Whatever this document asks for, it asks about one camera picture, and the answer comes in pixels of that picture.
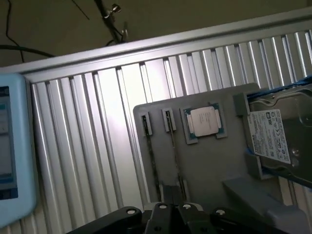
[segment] gray mounting plate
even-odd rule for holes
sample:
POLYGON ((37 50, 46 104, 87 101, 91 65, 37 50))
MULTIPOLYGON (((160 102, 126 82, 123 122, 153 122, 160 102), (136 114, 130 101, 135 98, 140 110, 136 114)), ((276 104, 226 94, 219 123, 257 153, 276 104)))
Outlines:
MULTIPOLYGON (((236 116, 233 95, 257 92, 256 84, 246 84, 221 90, 179 97, 134 108, 136 130, 140 144, 144 171, 146 174, 151 202, 157 201, 152 165, 142 122, 142 115, 148 113, 151 127, 151 142, 154 151, 159 180, 165 185, 176 185, 176 164, 170 133, 166 132, 163 109, 173 111, 176 130, 175 144, 179 155, 179 168, 186 180, 191 202, 200 204, 210 211, 218 206, 238 209, 226 195, 222 181, 244 177, 252 178, 247 172, 244 152, 247 148, 242 119, 236 116), (223 110, 227 136, 203 136, 197 143, 187 143, 184 134, 180 109, 204 107, 208 103, 218 102, 223 110)), ((281 200, 277 178, 254 180, 272 196, 281 200)))

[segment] sticker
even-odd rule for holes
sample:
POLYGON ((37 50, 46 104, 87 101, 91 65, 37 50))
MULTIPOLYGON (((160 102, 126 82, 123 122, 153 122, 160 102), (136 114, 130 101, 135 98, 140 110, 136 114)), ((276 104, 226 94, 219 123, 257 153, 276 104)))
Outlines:
POLYGON ((250 112, 248 123, 256 155, 291 163, 280 110, 250 112))

